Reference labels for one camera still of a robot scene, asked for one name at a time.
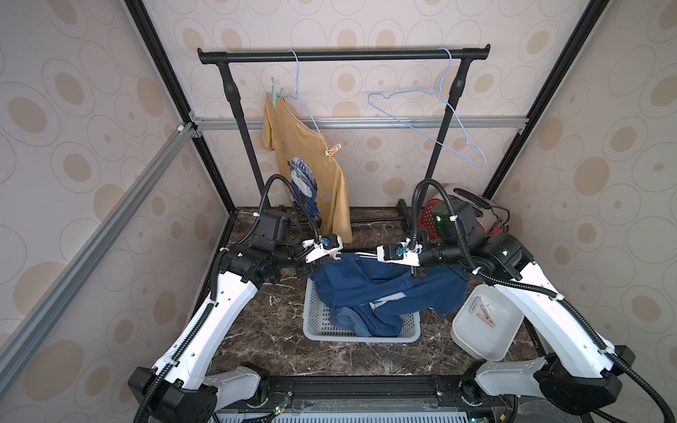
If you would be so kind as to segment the navy blue t-shirt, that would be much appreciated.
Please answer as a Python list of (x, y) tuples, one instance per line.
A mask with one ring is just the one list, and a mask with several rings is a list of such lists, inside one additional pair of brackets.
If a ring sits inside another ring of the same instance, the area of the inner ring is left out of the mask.
[(349, 254), (324, 264), (310, 279), (329, 309), (352, 308), (364, 319), (371, 337), (397, 337), (404, 315), (427, 308), (439, 315), (458, 312), (470, 276), (456, 265), (428, 268), (428, 278), (415, 280), (407, 266)]

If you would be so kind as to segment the light blue t-shirt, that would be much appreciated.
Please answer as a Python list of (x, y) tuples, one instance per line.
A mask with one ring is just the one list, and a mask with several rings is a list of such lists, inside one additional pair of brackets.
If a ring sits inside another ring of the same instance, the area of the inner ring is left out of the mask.
[(337, 328), (351, 331), (357, 337), (368, 338), (371, 336), (364, 319), (352, 308), (331, 308), (330, 322)]

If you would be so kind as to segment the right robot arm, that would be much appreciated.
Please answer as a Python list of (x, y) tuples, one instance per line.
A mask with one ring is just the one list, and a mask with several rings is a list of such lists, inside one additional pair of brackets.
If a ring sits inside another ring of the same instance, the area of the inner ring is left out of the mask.
[(468, 306), (498, 301), (496, 310), (515, 315), (518, 322), (528, 320), (552, 349), (535, 361), (502, 363), (464, 339), (462, 347), (483, 359), (472, 375), (474, 386), (485, 395), (545, 398), (569, 414), (600, 414), (618, 399), (620, 375), (643, 382), (631, 368), (634, 353), (599, 335), (555, 290), (516, 237), (484, 233), (470, 204), (444, 196), (431, 212), (439, 241), (423, 246), (418, 241), (418, 213), (414, 207), (411, 234), (397, 251), (400, 261), (412, 268), (461, 265), (485, 282), (481, 295), (466, 301)]

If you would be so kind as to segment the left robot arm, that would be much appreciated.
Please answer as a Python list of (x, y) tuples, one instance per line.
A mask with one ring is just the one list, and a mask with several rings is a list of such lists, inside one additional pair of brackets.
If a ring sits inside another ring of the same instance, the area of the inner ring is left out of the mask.
[(290, 237), (293, 222), (282, 211), (261, 211), (243, 241), (218, 254), (209, 293), (196, 314), (153, 366), (136, 368), (128, 380), (139, 402), (135, 421), (208, 422), (240, 401), (253, 407), (267, 403), (269, 375), (261, 368), (241, 365), (218, 375), (208, 370), (234, 321), (264, 283), (285, 268), (311, 271), (342, 250), (336, 234)]

